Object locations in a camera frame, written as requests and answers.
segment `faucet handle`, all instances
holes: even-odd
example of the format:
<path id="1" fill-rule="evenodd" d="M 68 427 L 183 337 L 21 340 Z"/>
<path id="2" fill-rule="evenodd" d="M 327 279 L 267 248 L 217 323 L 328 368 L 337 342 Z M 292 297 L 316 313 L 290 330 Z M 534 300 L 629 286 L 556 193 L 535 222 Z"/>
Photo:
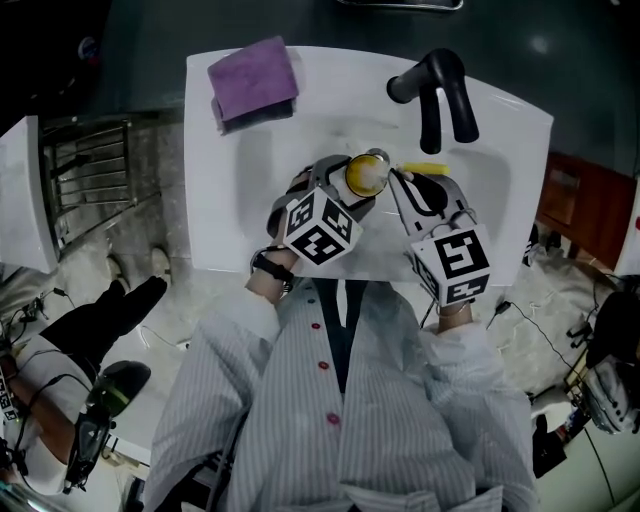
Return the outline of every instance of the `faucet handle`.
<path id="1" fill-rule="evenodd" d="M 430 52 L 424 62 L 432 77 L 431 87 L 442 87 L 447 95 L 456 141 L 469 143 L 478 140 L 480 132 L 469 101 L 465 85 L 464 64 L 462 64 L 460 57 L 451 50 L 438 48 Z M 422 101 L 422 91 L 420 92 L 420 100 Z"/>
<path id="2" fill-rule="evenodd" d="M 439 153 L 442 145 L 437 94 L 439 87 L 442 87 L 449 102 L 456 141 L 469 143 L 478 140 L 480 133 L 465 85 L 464 65 L 451 50 L 433 50 L 414 67 L 387 82 L 387 94 L 396 103 L 409 103 L 415 97 L 420 97 L 420 148 L 429 155 Z"/>

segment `red button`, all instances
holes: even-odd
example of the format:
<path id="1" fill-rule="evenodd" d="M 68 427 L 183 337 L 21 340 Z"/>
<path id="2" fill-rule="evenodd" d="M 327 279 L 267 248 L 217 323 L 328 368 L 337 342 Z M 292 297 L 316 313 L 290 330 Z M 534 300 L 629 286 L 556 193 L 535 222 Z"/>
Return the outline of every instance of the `red button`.
<path id="1" fill-rule="evenodd" d="M 329 414 L 327 414 L 327 421 L 332 425 L 337 425 L 338 423 L 340 423 L 340 416 L 330 412 Z"/>

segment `wire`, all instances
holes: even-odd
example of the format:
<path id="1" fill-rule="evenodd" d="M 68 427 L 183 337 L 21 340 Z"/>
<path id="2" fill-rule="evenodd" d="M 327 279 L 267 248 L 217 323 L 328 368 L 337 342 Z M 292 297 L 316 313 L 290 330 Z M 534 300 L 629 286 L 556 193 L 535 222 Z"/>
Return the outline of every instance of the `wire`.
<path id="1" fill-rule="evenodd" d="M 147 325 L 141 325 L 140 326 L 140 337 L 142 338 L 142 341 L 144 341 L 145 345 L 149 346 L 149 342 L 147 341 L 147 338 L 145 337 L 144 333 L 142 332 L 142 329 L 146 329 L 147 331 L 152 332 L 153 334 L 155 334 L 160 341 L 162 341 L 163 343 L 166 343 L 167 345 L 169 345 L 171 348 L 175 348 L 177 350 L 180 350 L 180 348 L 178 347 L 178 345 L 182 344 L 182 343 L 186 343 L 187 341 L 191 341 L 191 338 L 184 338 L 178 342 L 175 343 L 175 345 L 167 340 L 165 340 L 162 336 L 160 336 L 156 331 L 154 331 L 151 327 L 147 326 Z"/>
<path id="2" fill-rule="evenodd" d="M 422 321 L 420 322 L 420 329 L 424 329 L 424 323 L 427 321 L 427 317 L 429 316 L 429 313 L 431 313 L 431 310 L 433 309 L 433 306 L 435 306 L 435 304 L 436 299 L 433 299 L 433 301 L 431 302 L 431 306 L 429 306 L 429 309 L 427 309 L 427 312 L 422 317 Z"/>
<path id="3" fill-rule="evenodd" d="M 46 299 L 52 293 L 54 295 L 57 295 L 58 297 L 66 297 L 69 303 L 71 304 L 71 306 L 73 307 L 73 309 L 76 309 L 76 305 L 73 303 L 73 300 L 71 299 L 70 295 L 67 292 L 65 292 L 62 288 L 54 288 L 53 290 L 48 291 L 42 297 L 40 297 L 40 300 L 44 303 L 44 299 Z"/>
<path id="4" fill-rule="evenodd" d="M 613 495 L 613 489 L 611 489 L 611 483 L 609 482 L 609 477 L 607 476 L 607 472 L 604 469 L 604 464 L 602 464 L 602 460 L 600 459 L 600 454 L 598 450 L 596 450 L 596 445 L 593 444 L 593 439 L 591 439 L 591 435 L 589 434 L 589 430 L 584 428 L 585 433 L 587 434 L 587 439 L 589 439 L 589 443 L 591 443 L 591 448 L 593 448 L 593 453 L 596 455 L 596 459 L 598 459 L 598 464 L 600 464 L 600 469 L 602 470 L 602 475 L 604 476 L 604 481 L 607 483 L 607 489 L 609 489 L 609 496 L 611 496 L 611 504 L 615 506 L 616 498 Z"/>
<path id="5" fill-rule="evenodd" d="M 13 448 L 13 451 L 15 453 L 17 453 L 20 449 L 20 443 L 22 442 L 22 437 L 24 436 L 24 429 L 25 426 L 27 424 L 27 419 L 29 418 L 29 415 L 31 414 L 31 408 L 34 406 L 34 404 L 36 403 L 36 401 L 38 400 L 38 398 L 40 397 L 40 394 L 47 388 L 54 386 L 55 384 L 57 384 L 58 382 L 60 382 L 62 379 L 64 379 L 65 377 L 70 377 L 73 380 L 79 382 L 82 387 L 84 389 L 87 390 L 87 392 L 91 393 L 91 390 L 86 386 L 86 384 L 84 382 L 82 382 L 78 377 L 76 377 L 75 375 L 71 375 L 70 373 L 61 373 L 60 375 L 58 375 L 57 377 L 54 377 L 53 379 L 51 379 L 49 382 L 47 382 L 44 386 L 42 386 L 40 389 L 38 389 L 32 396 L 31 396 L 31 400 L 29 400 L 29 405 L 27 406 L 27 414 L 25 414 L 24 418 L 22 419 L 22 426 L 20 427 L 20 434 L 18 435 L 18 440 L 16 441 L 15 447 Z"/>
<path id="6" fill-rule="evenodd" d="M 2 330 L 4 332 L 6 332 L 7 341 L 11 340 L 11 324 L 15 320 L 16 316 L 18 315 L 18 313 L 22 313 L 24 315 L 25 314 L 24 309 L 20 308 L 13 315 L 11 315 L 11 318 L 9 319 L 9 323 L 7 324 L 6 329 L 4 327 L 2 328 Z"/>
<path id="7" fill-rule="evenodd" d="M 493 321 L 496 319 L 497 316 L 498 316 L 498 312 L 495 311 L 493 313 L 493 316 L 491 317 L 491 320 L 489 320 L 489 323 L 487 324 L 487 331 L 489 330 L 489 327 L 491 327 L 491 324 L 493 323 Z"/>
<path id="8" fill-rule="evenodd" d="M 80 356 L 79 354 L 74 354 L 73 352 L 63 352 L 62 350 L 58 350 L 57 348 L 52 348 L 52 349 L 48 349 L 48 350 L 38 350 L 37 352 L 34 352 L 33 354 L 31 354 L 29 359 L 27 359 L 24 362 L 24 364 L 16 371 L 16 374 L 14 375 L 14 378 L 17 377 L 18 374 L 22 370 L 24 370 L 24 367 L 27 366 L 27 364 L 29 364 L 34 357 L 39 356 L 41 354 L 49 354 L 51 352 L 60 352 L 60 354 L 63 355 L 63 356 L 75 356 L 75 355 L 77 355 L 78 357 L 83 357 L 84 360 L 87 362 L 87 364 L 89 366 L 91 366 L 91 369 L 93 370 L 93 373 L 96 376 L 95 378 L 96 379 L 98 378 L 98 376 L 99 376 L 98 370 L 96 370 L 96 367 L 93 365 L 93 363 L 87 357 Z"/>
<path id="9" fill-rule="evenodd" d="M 18 335 L 18 337 L 15 340 L 11 342 L 12 346 L 15 345 L 20 338 L 22 338 L 26 330 L 27 330 L 27 322 L 22 322 L 22 332 Z"/>
<path id="10" fill-rule="evenodd" d="M 540 331 L 540 334 L 542 334 L 542 335 L 544 336 L 544 339 L 545 339 L 545 340 L 547 340 L 547 343 L 548 343 L 548 344 L 549 344 L 549 346 L 551 347 L 551 350 L 553 350 L 556 354 L 558 354 L 558 357 L 560 358 L 560 360 L 561 360 L 564 364 L 566 364 L 566 365 L 569 367 L 569 369 L 570 369 L 573 373 L 575 373 L 575 374 L 578 376 L 578 378 L 580 378 L 580 374 L 579 374 L 577 371 L 575 371 L 575 370 L 573 369 L 573 366 L 571 366 L 569 363 L 567 363 L 567 360 L 566 360 L 564 357 L 562 357 L 562 354 L 561 354 L 560 352 L 558 352 L 558 350 L 556 350 L 556 347 L 554 347 L 554 346 L 553 346 L 553 343 L 551 343 L 551 340 L 550 340 L 550 339 L 549 339 L 549 337 L 544 333 L 544 331 L 543 331 L 542 329 L 540 329 L 540 326 L 539 326 L 537 323 L 535 323 L 533 320 L 531 320 L 531 318 L 529 318 L 527 315 L 525 315 L 525 314 L 524 314 L 524 312 L 520 309 L 520 307 L 519 307 L 516 303 L 511 302 L 511 301 L 509 301 L 509 302 L 510 302 L 510 304 L 511 304 L 513 307 L 515 307 L 518 311 L 520 311 L 520 314 L 522 315 L 522 317 L 523 317 L 525 320 L 528 320 L 529 322 L 531 322 L 533 325 L 535 325 L 535 326 L 536 326 L 536 328 Z"/>
<path id="11" fill-rule="evenodd" d="M 602 273 L 602 275 L 606 277 L 613 277 L 614 279 L 618 279 L 619 281 L 625 281 L 624 277 L 616 276 L 615 274 Z M 598 300 L 596 299 L 596 284 L 598 284 L 598 277 L 593 279 L 593 309 L 589 311 L 589 314 L 587 315 L 587 320 L 586 320 L 587 323 L 589 323 L 589 320 L 591 319 L 591 315 L 593 315 L 594 313 L 597 313 L 598 310 L 600 309 L 600 304 L 598 304 Z"/>

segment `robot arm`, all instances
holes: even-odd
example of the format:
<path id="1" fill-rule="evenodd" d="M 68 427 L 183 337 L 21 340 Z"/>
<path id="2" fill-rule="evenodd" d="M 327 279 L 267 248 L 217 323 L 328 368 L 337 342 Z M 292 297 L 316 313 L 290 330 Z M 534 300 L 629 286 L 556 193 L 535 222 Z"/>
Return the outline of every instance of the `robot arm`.
<path id="1" fill-rule="evenodd" d="M 389 185 L 412 242 L 476 225 L 475 212 L 448 176 L 425 176 L 392 169 Z"/>
<path id="2" fill-rule="evenodd" d="M 409 237 L 408 257 L 429 293 L 441 306 L 484 293 L 489 239 L 458 184 L 397 170 L 389 184 Z"/>
<path id="3" fill-rule="evenodd" d="M 341 193 L 335 185 L 344 182 L 335 177 L 344 175 L 350 161 L 346 155 L 318 160 L 305 169 L 309 181 L 292 187 L 273 205 L 267 232 L 275 237 L 286 215 L 283 243 L 306 263 L 321 266 L 353 250 L 362 234 L 358 222 L 375 204 L 374 197 L 348 200 L 353 194 Z"/>

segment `black wristwatch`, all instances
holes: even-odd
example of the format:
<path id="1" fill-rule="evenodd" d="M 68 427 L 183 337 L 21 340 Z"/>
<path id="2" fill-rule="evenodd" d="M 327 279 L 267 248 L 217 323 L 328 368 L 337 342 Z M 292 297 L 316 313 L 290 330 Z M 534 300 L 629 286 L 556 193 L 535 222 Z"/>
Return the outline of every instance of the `black wristwatch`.
<path id="1" fill-rule="evenodd" d="M 293 274 L 289 272 L 282 265 L 278 265 L 273 261 L 269 261 L 264 257 L 262 252 L 256 254 L 251 262 L 251 267 L 259 268 L 260 270 L 264 270 L 267 274 L 273 276 L 274 279 L 278 281 L 282 281 L 284 283 L 290 283 L 293 280 Z"/>

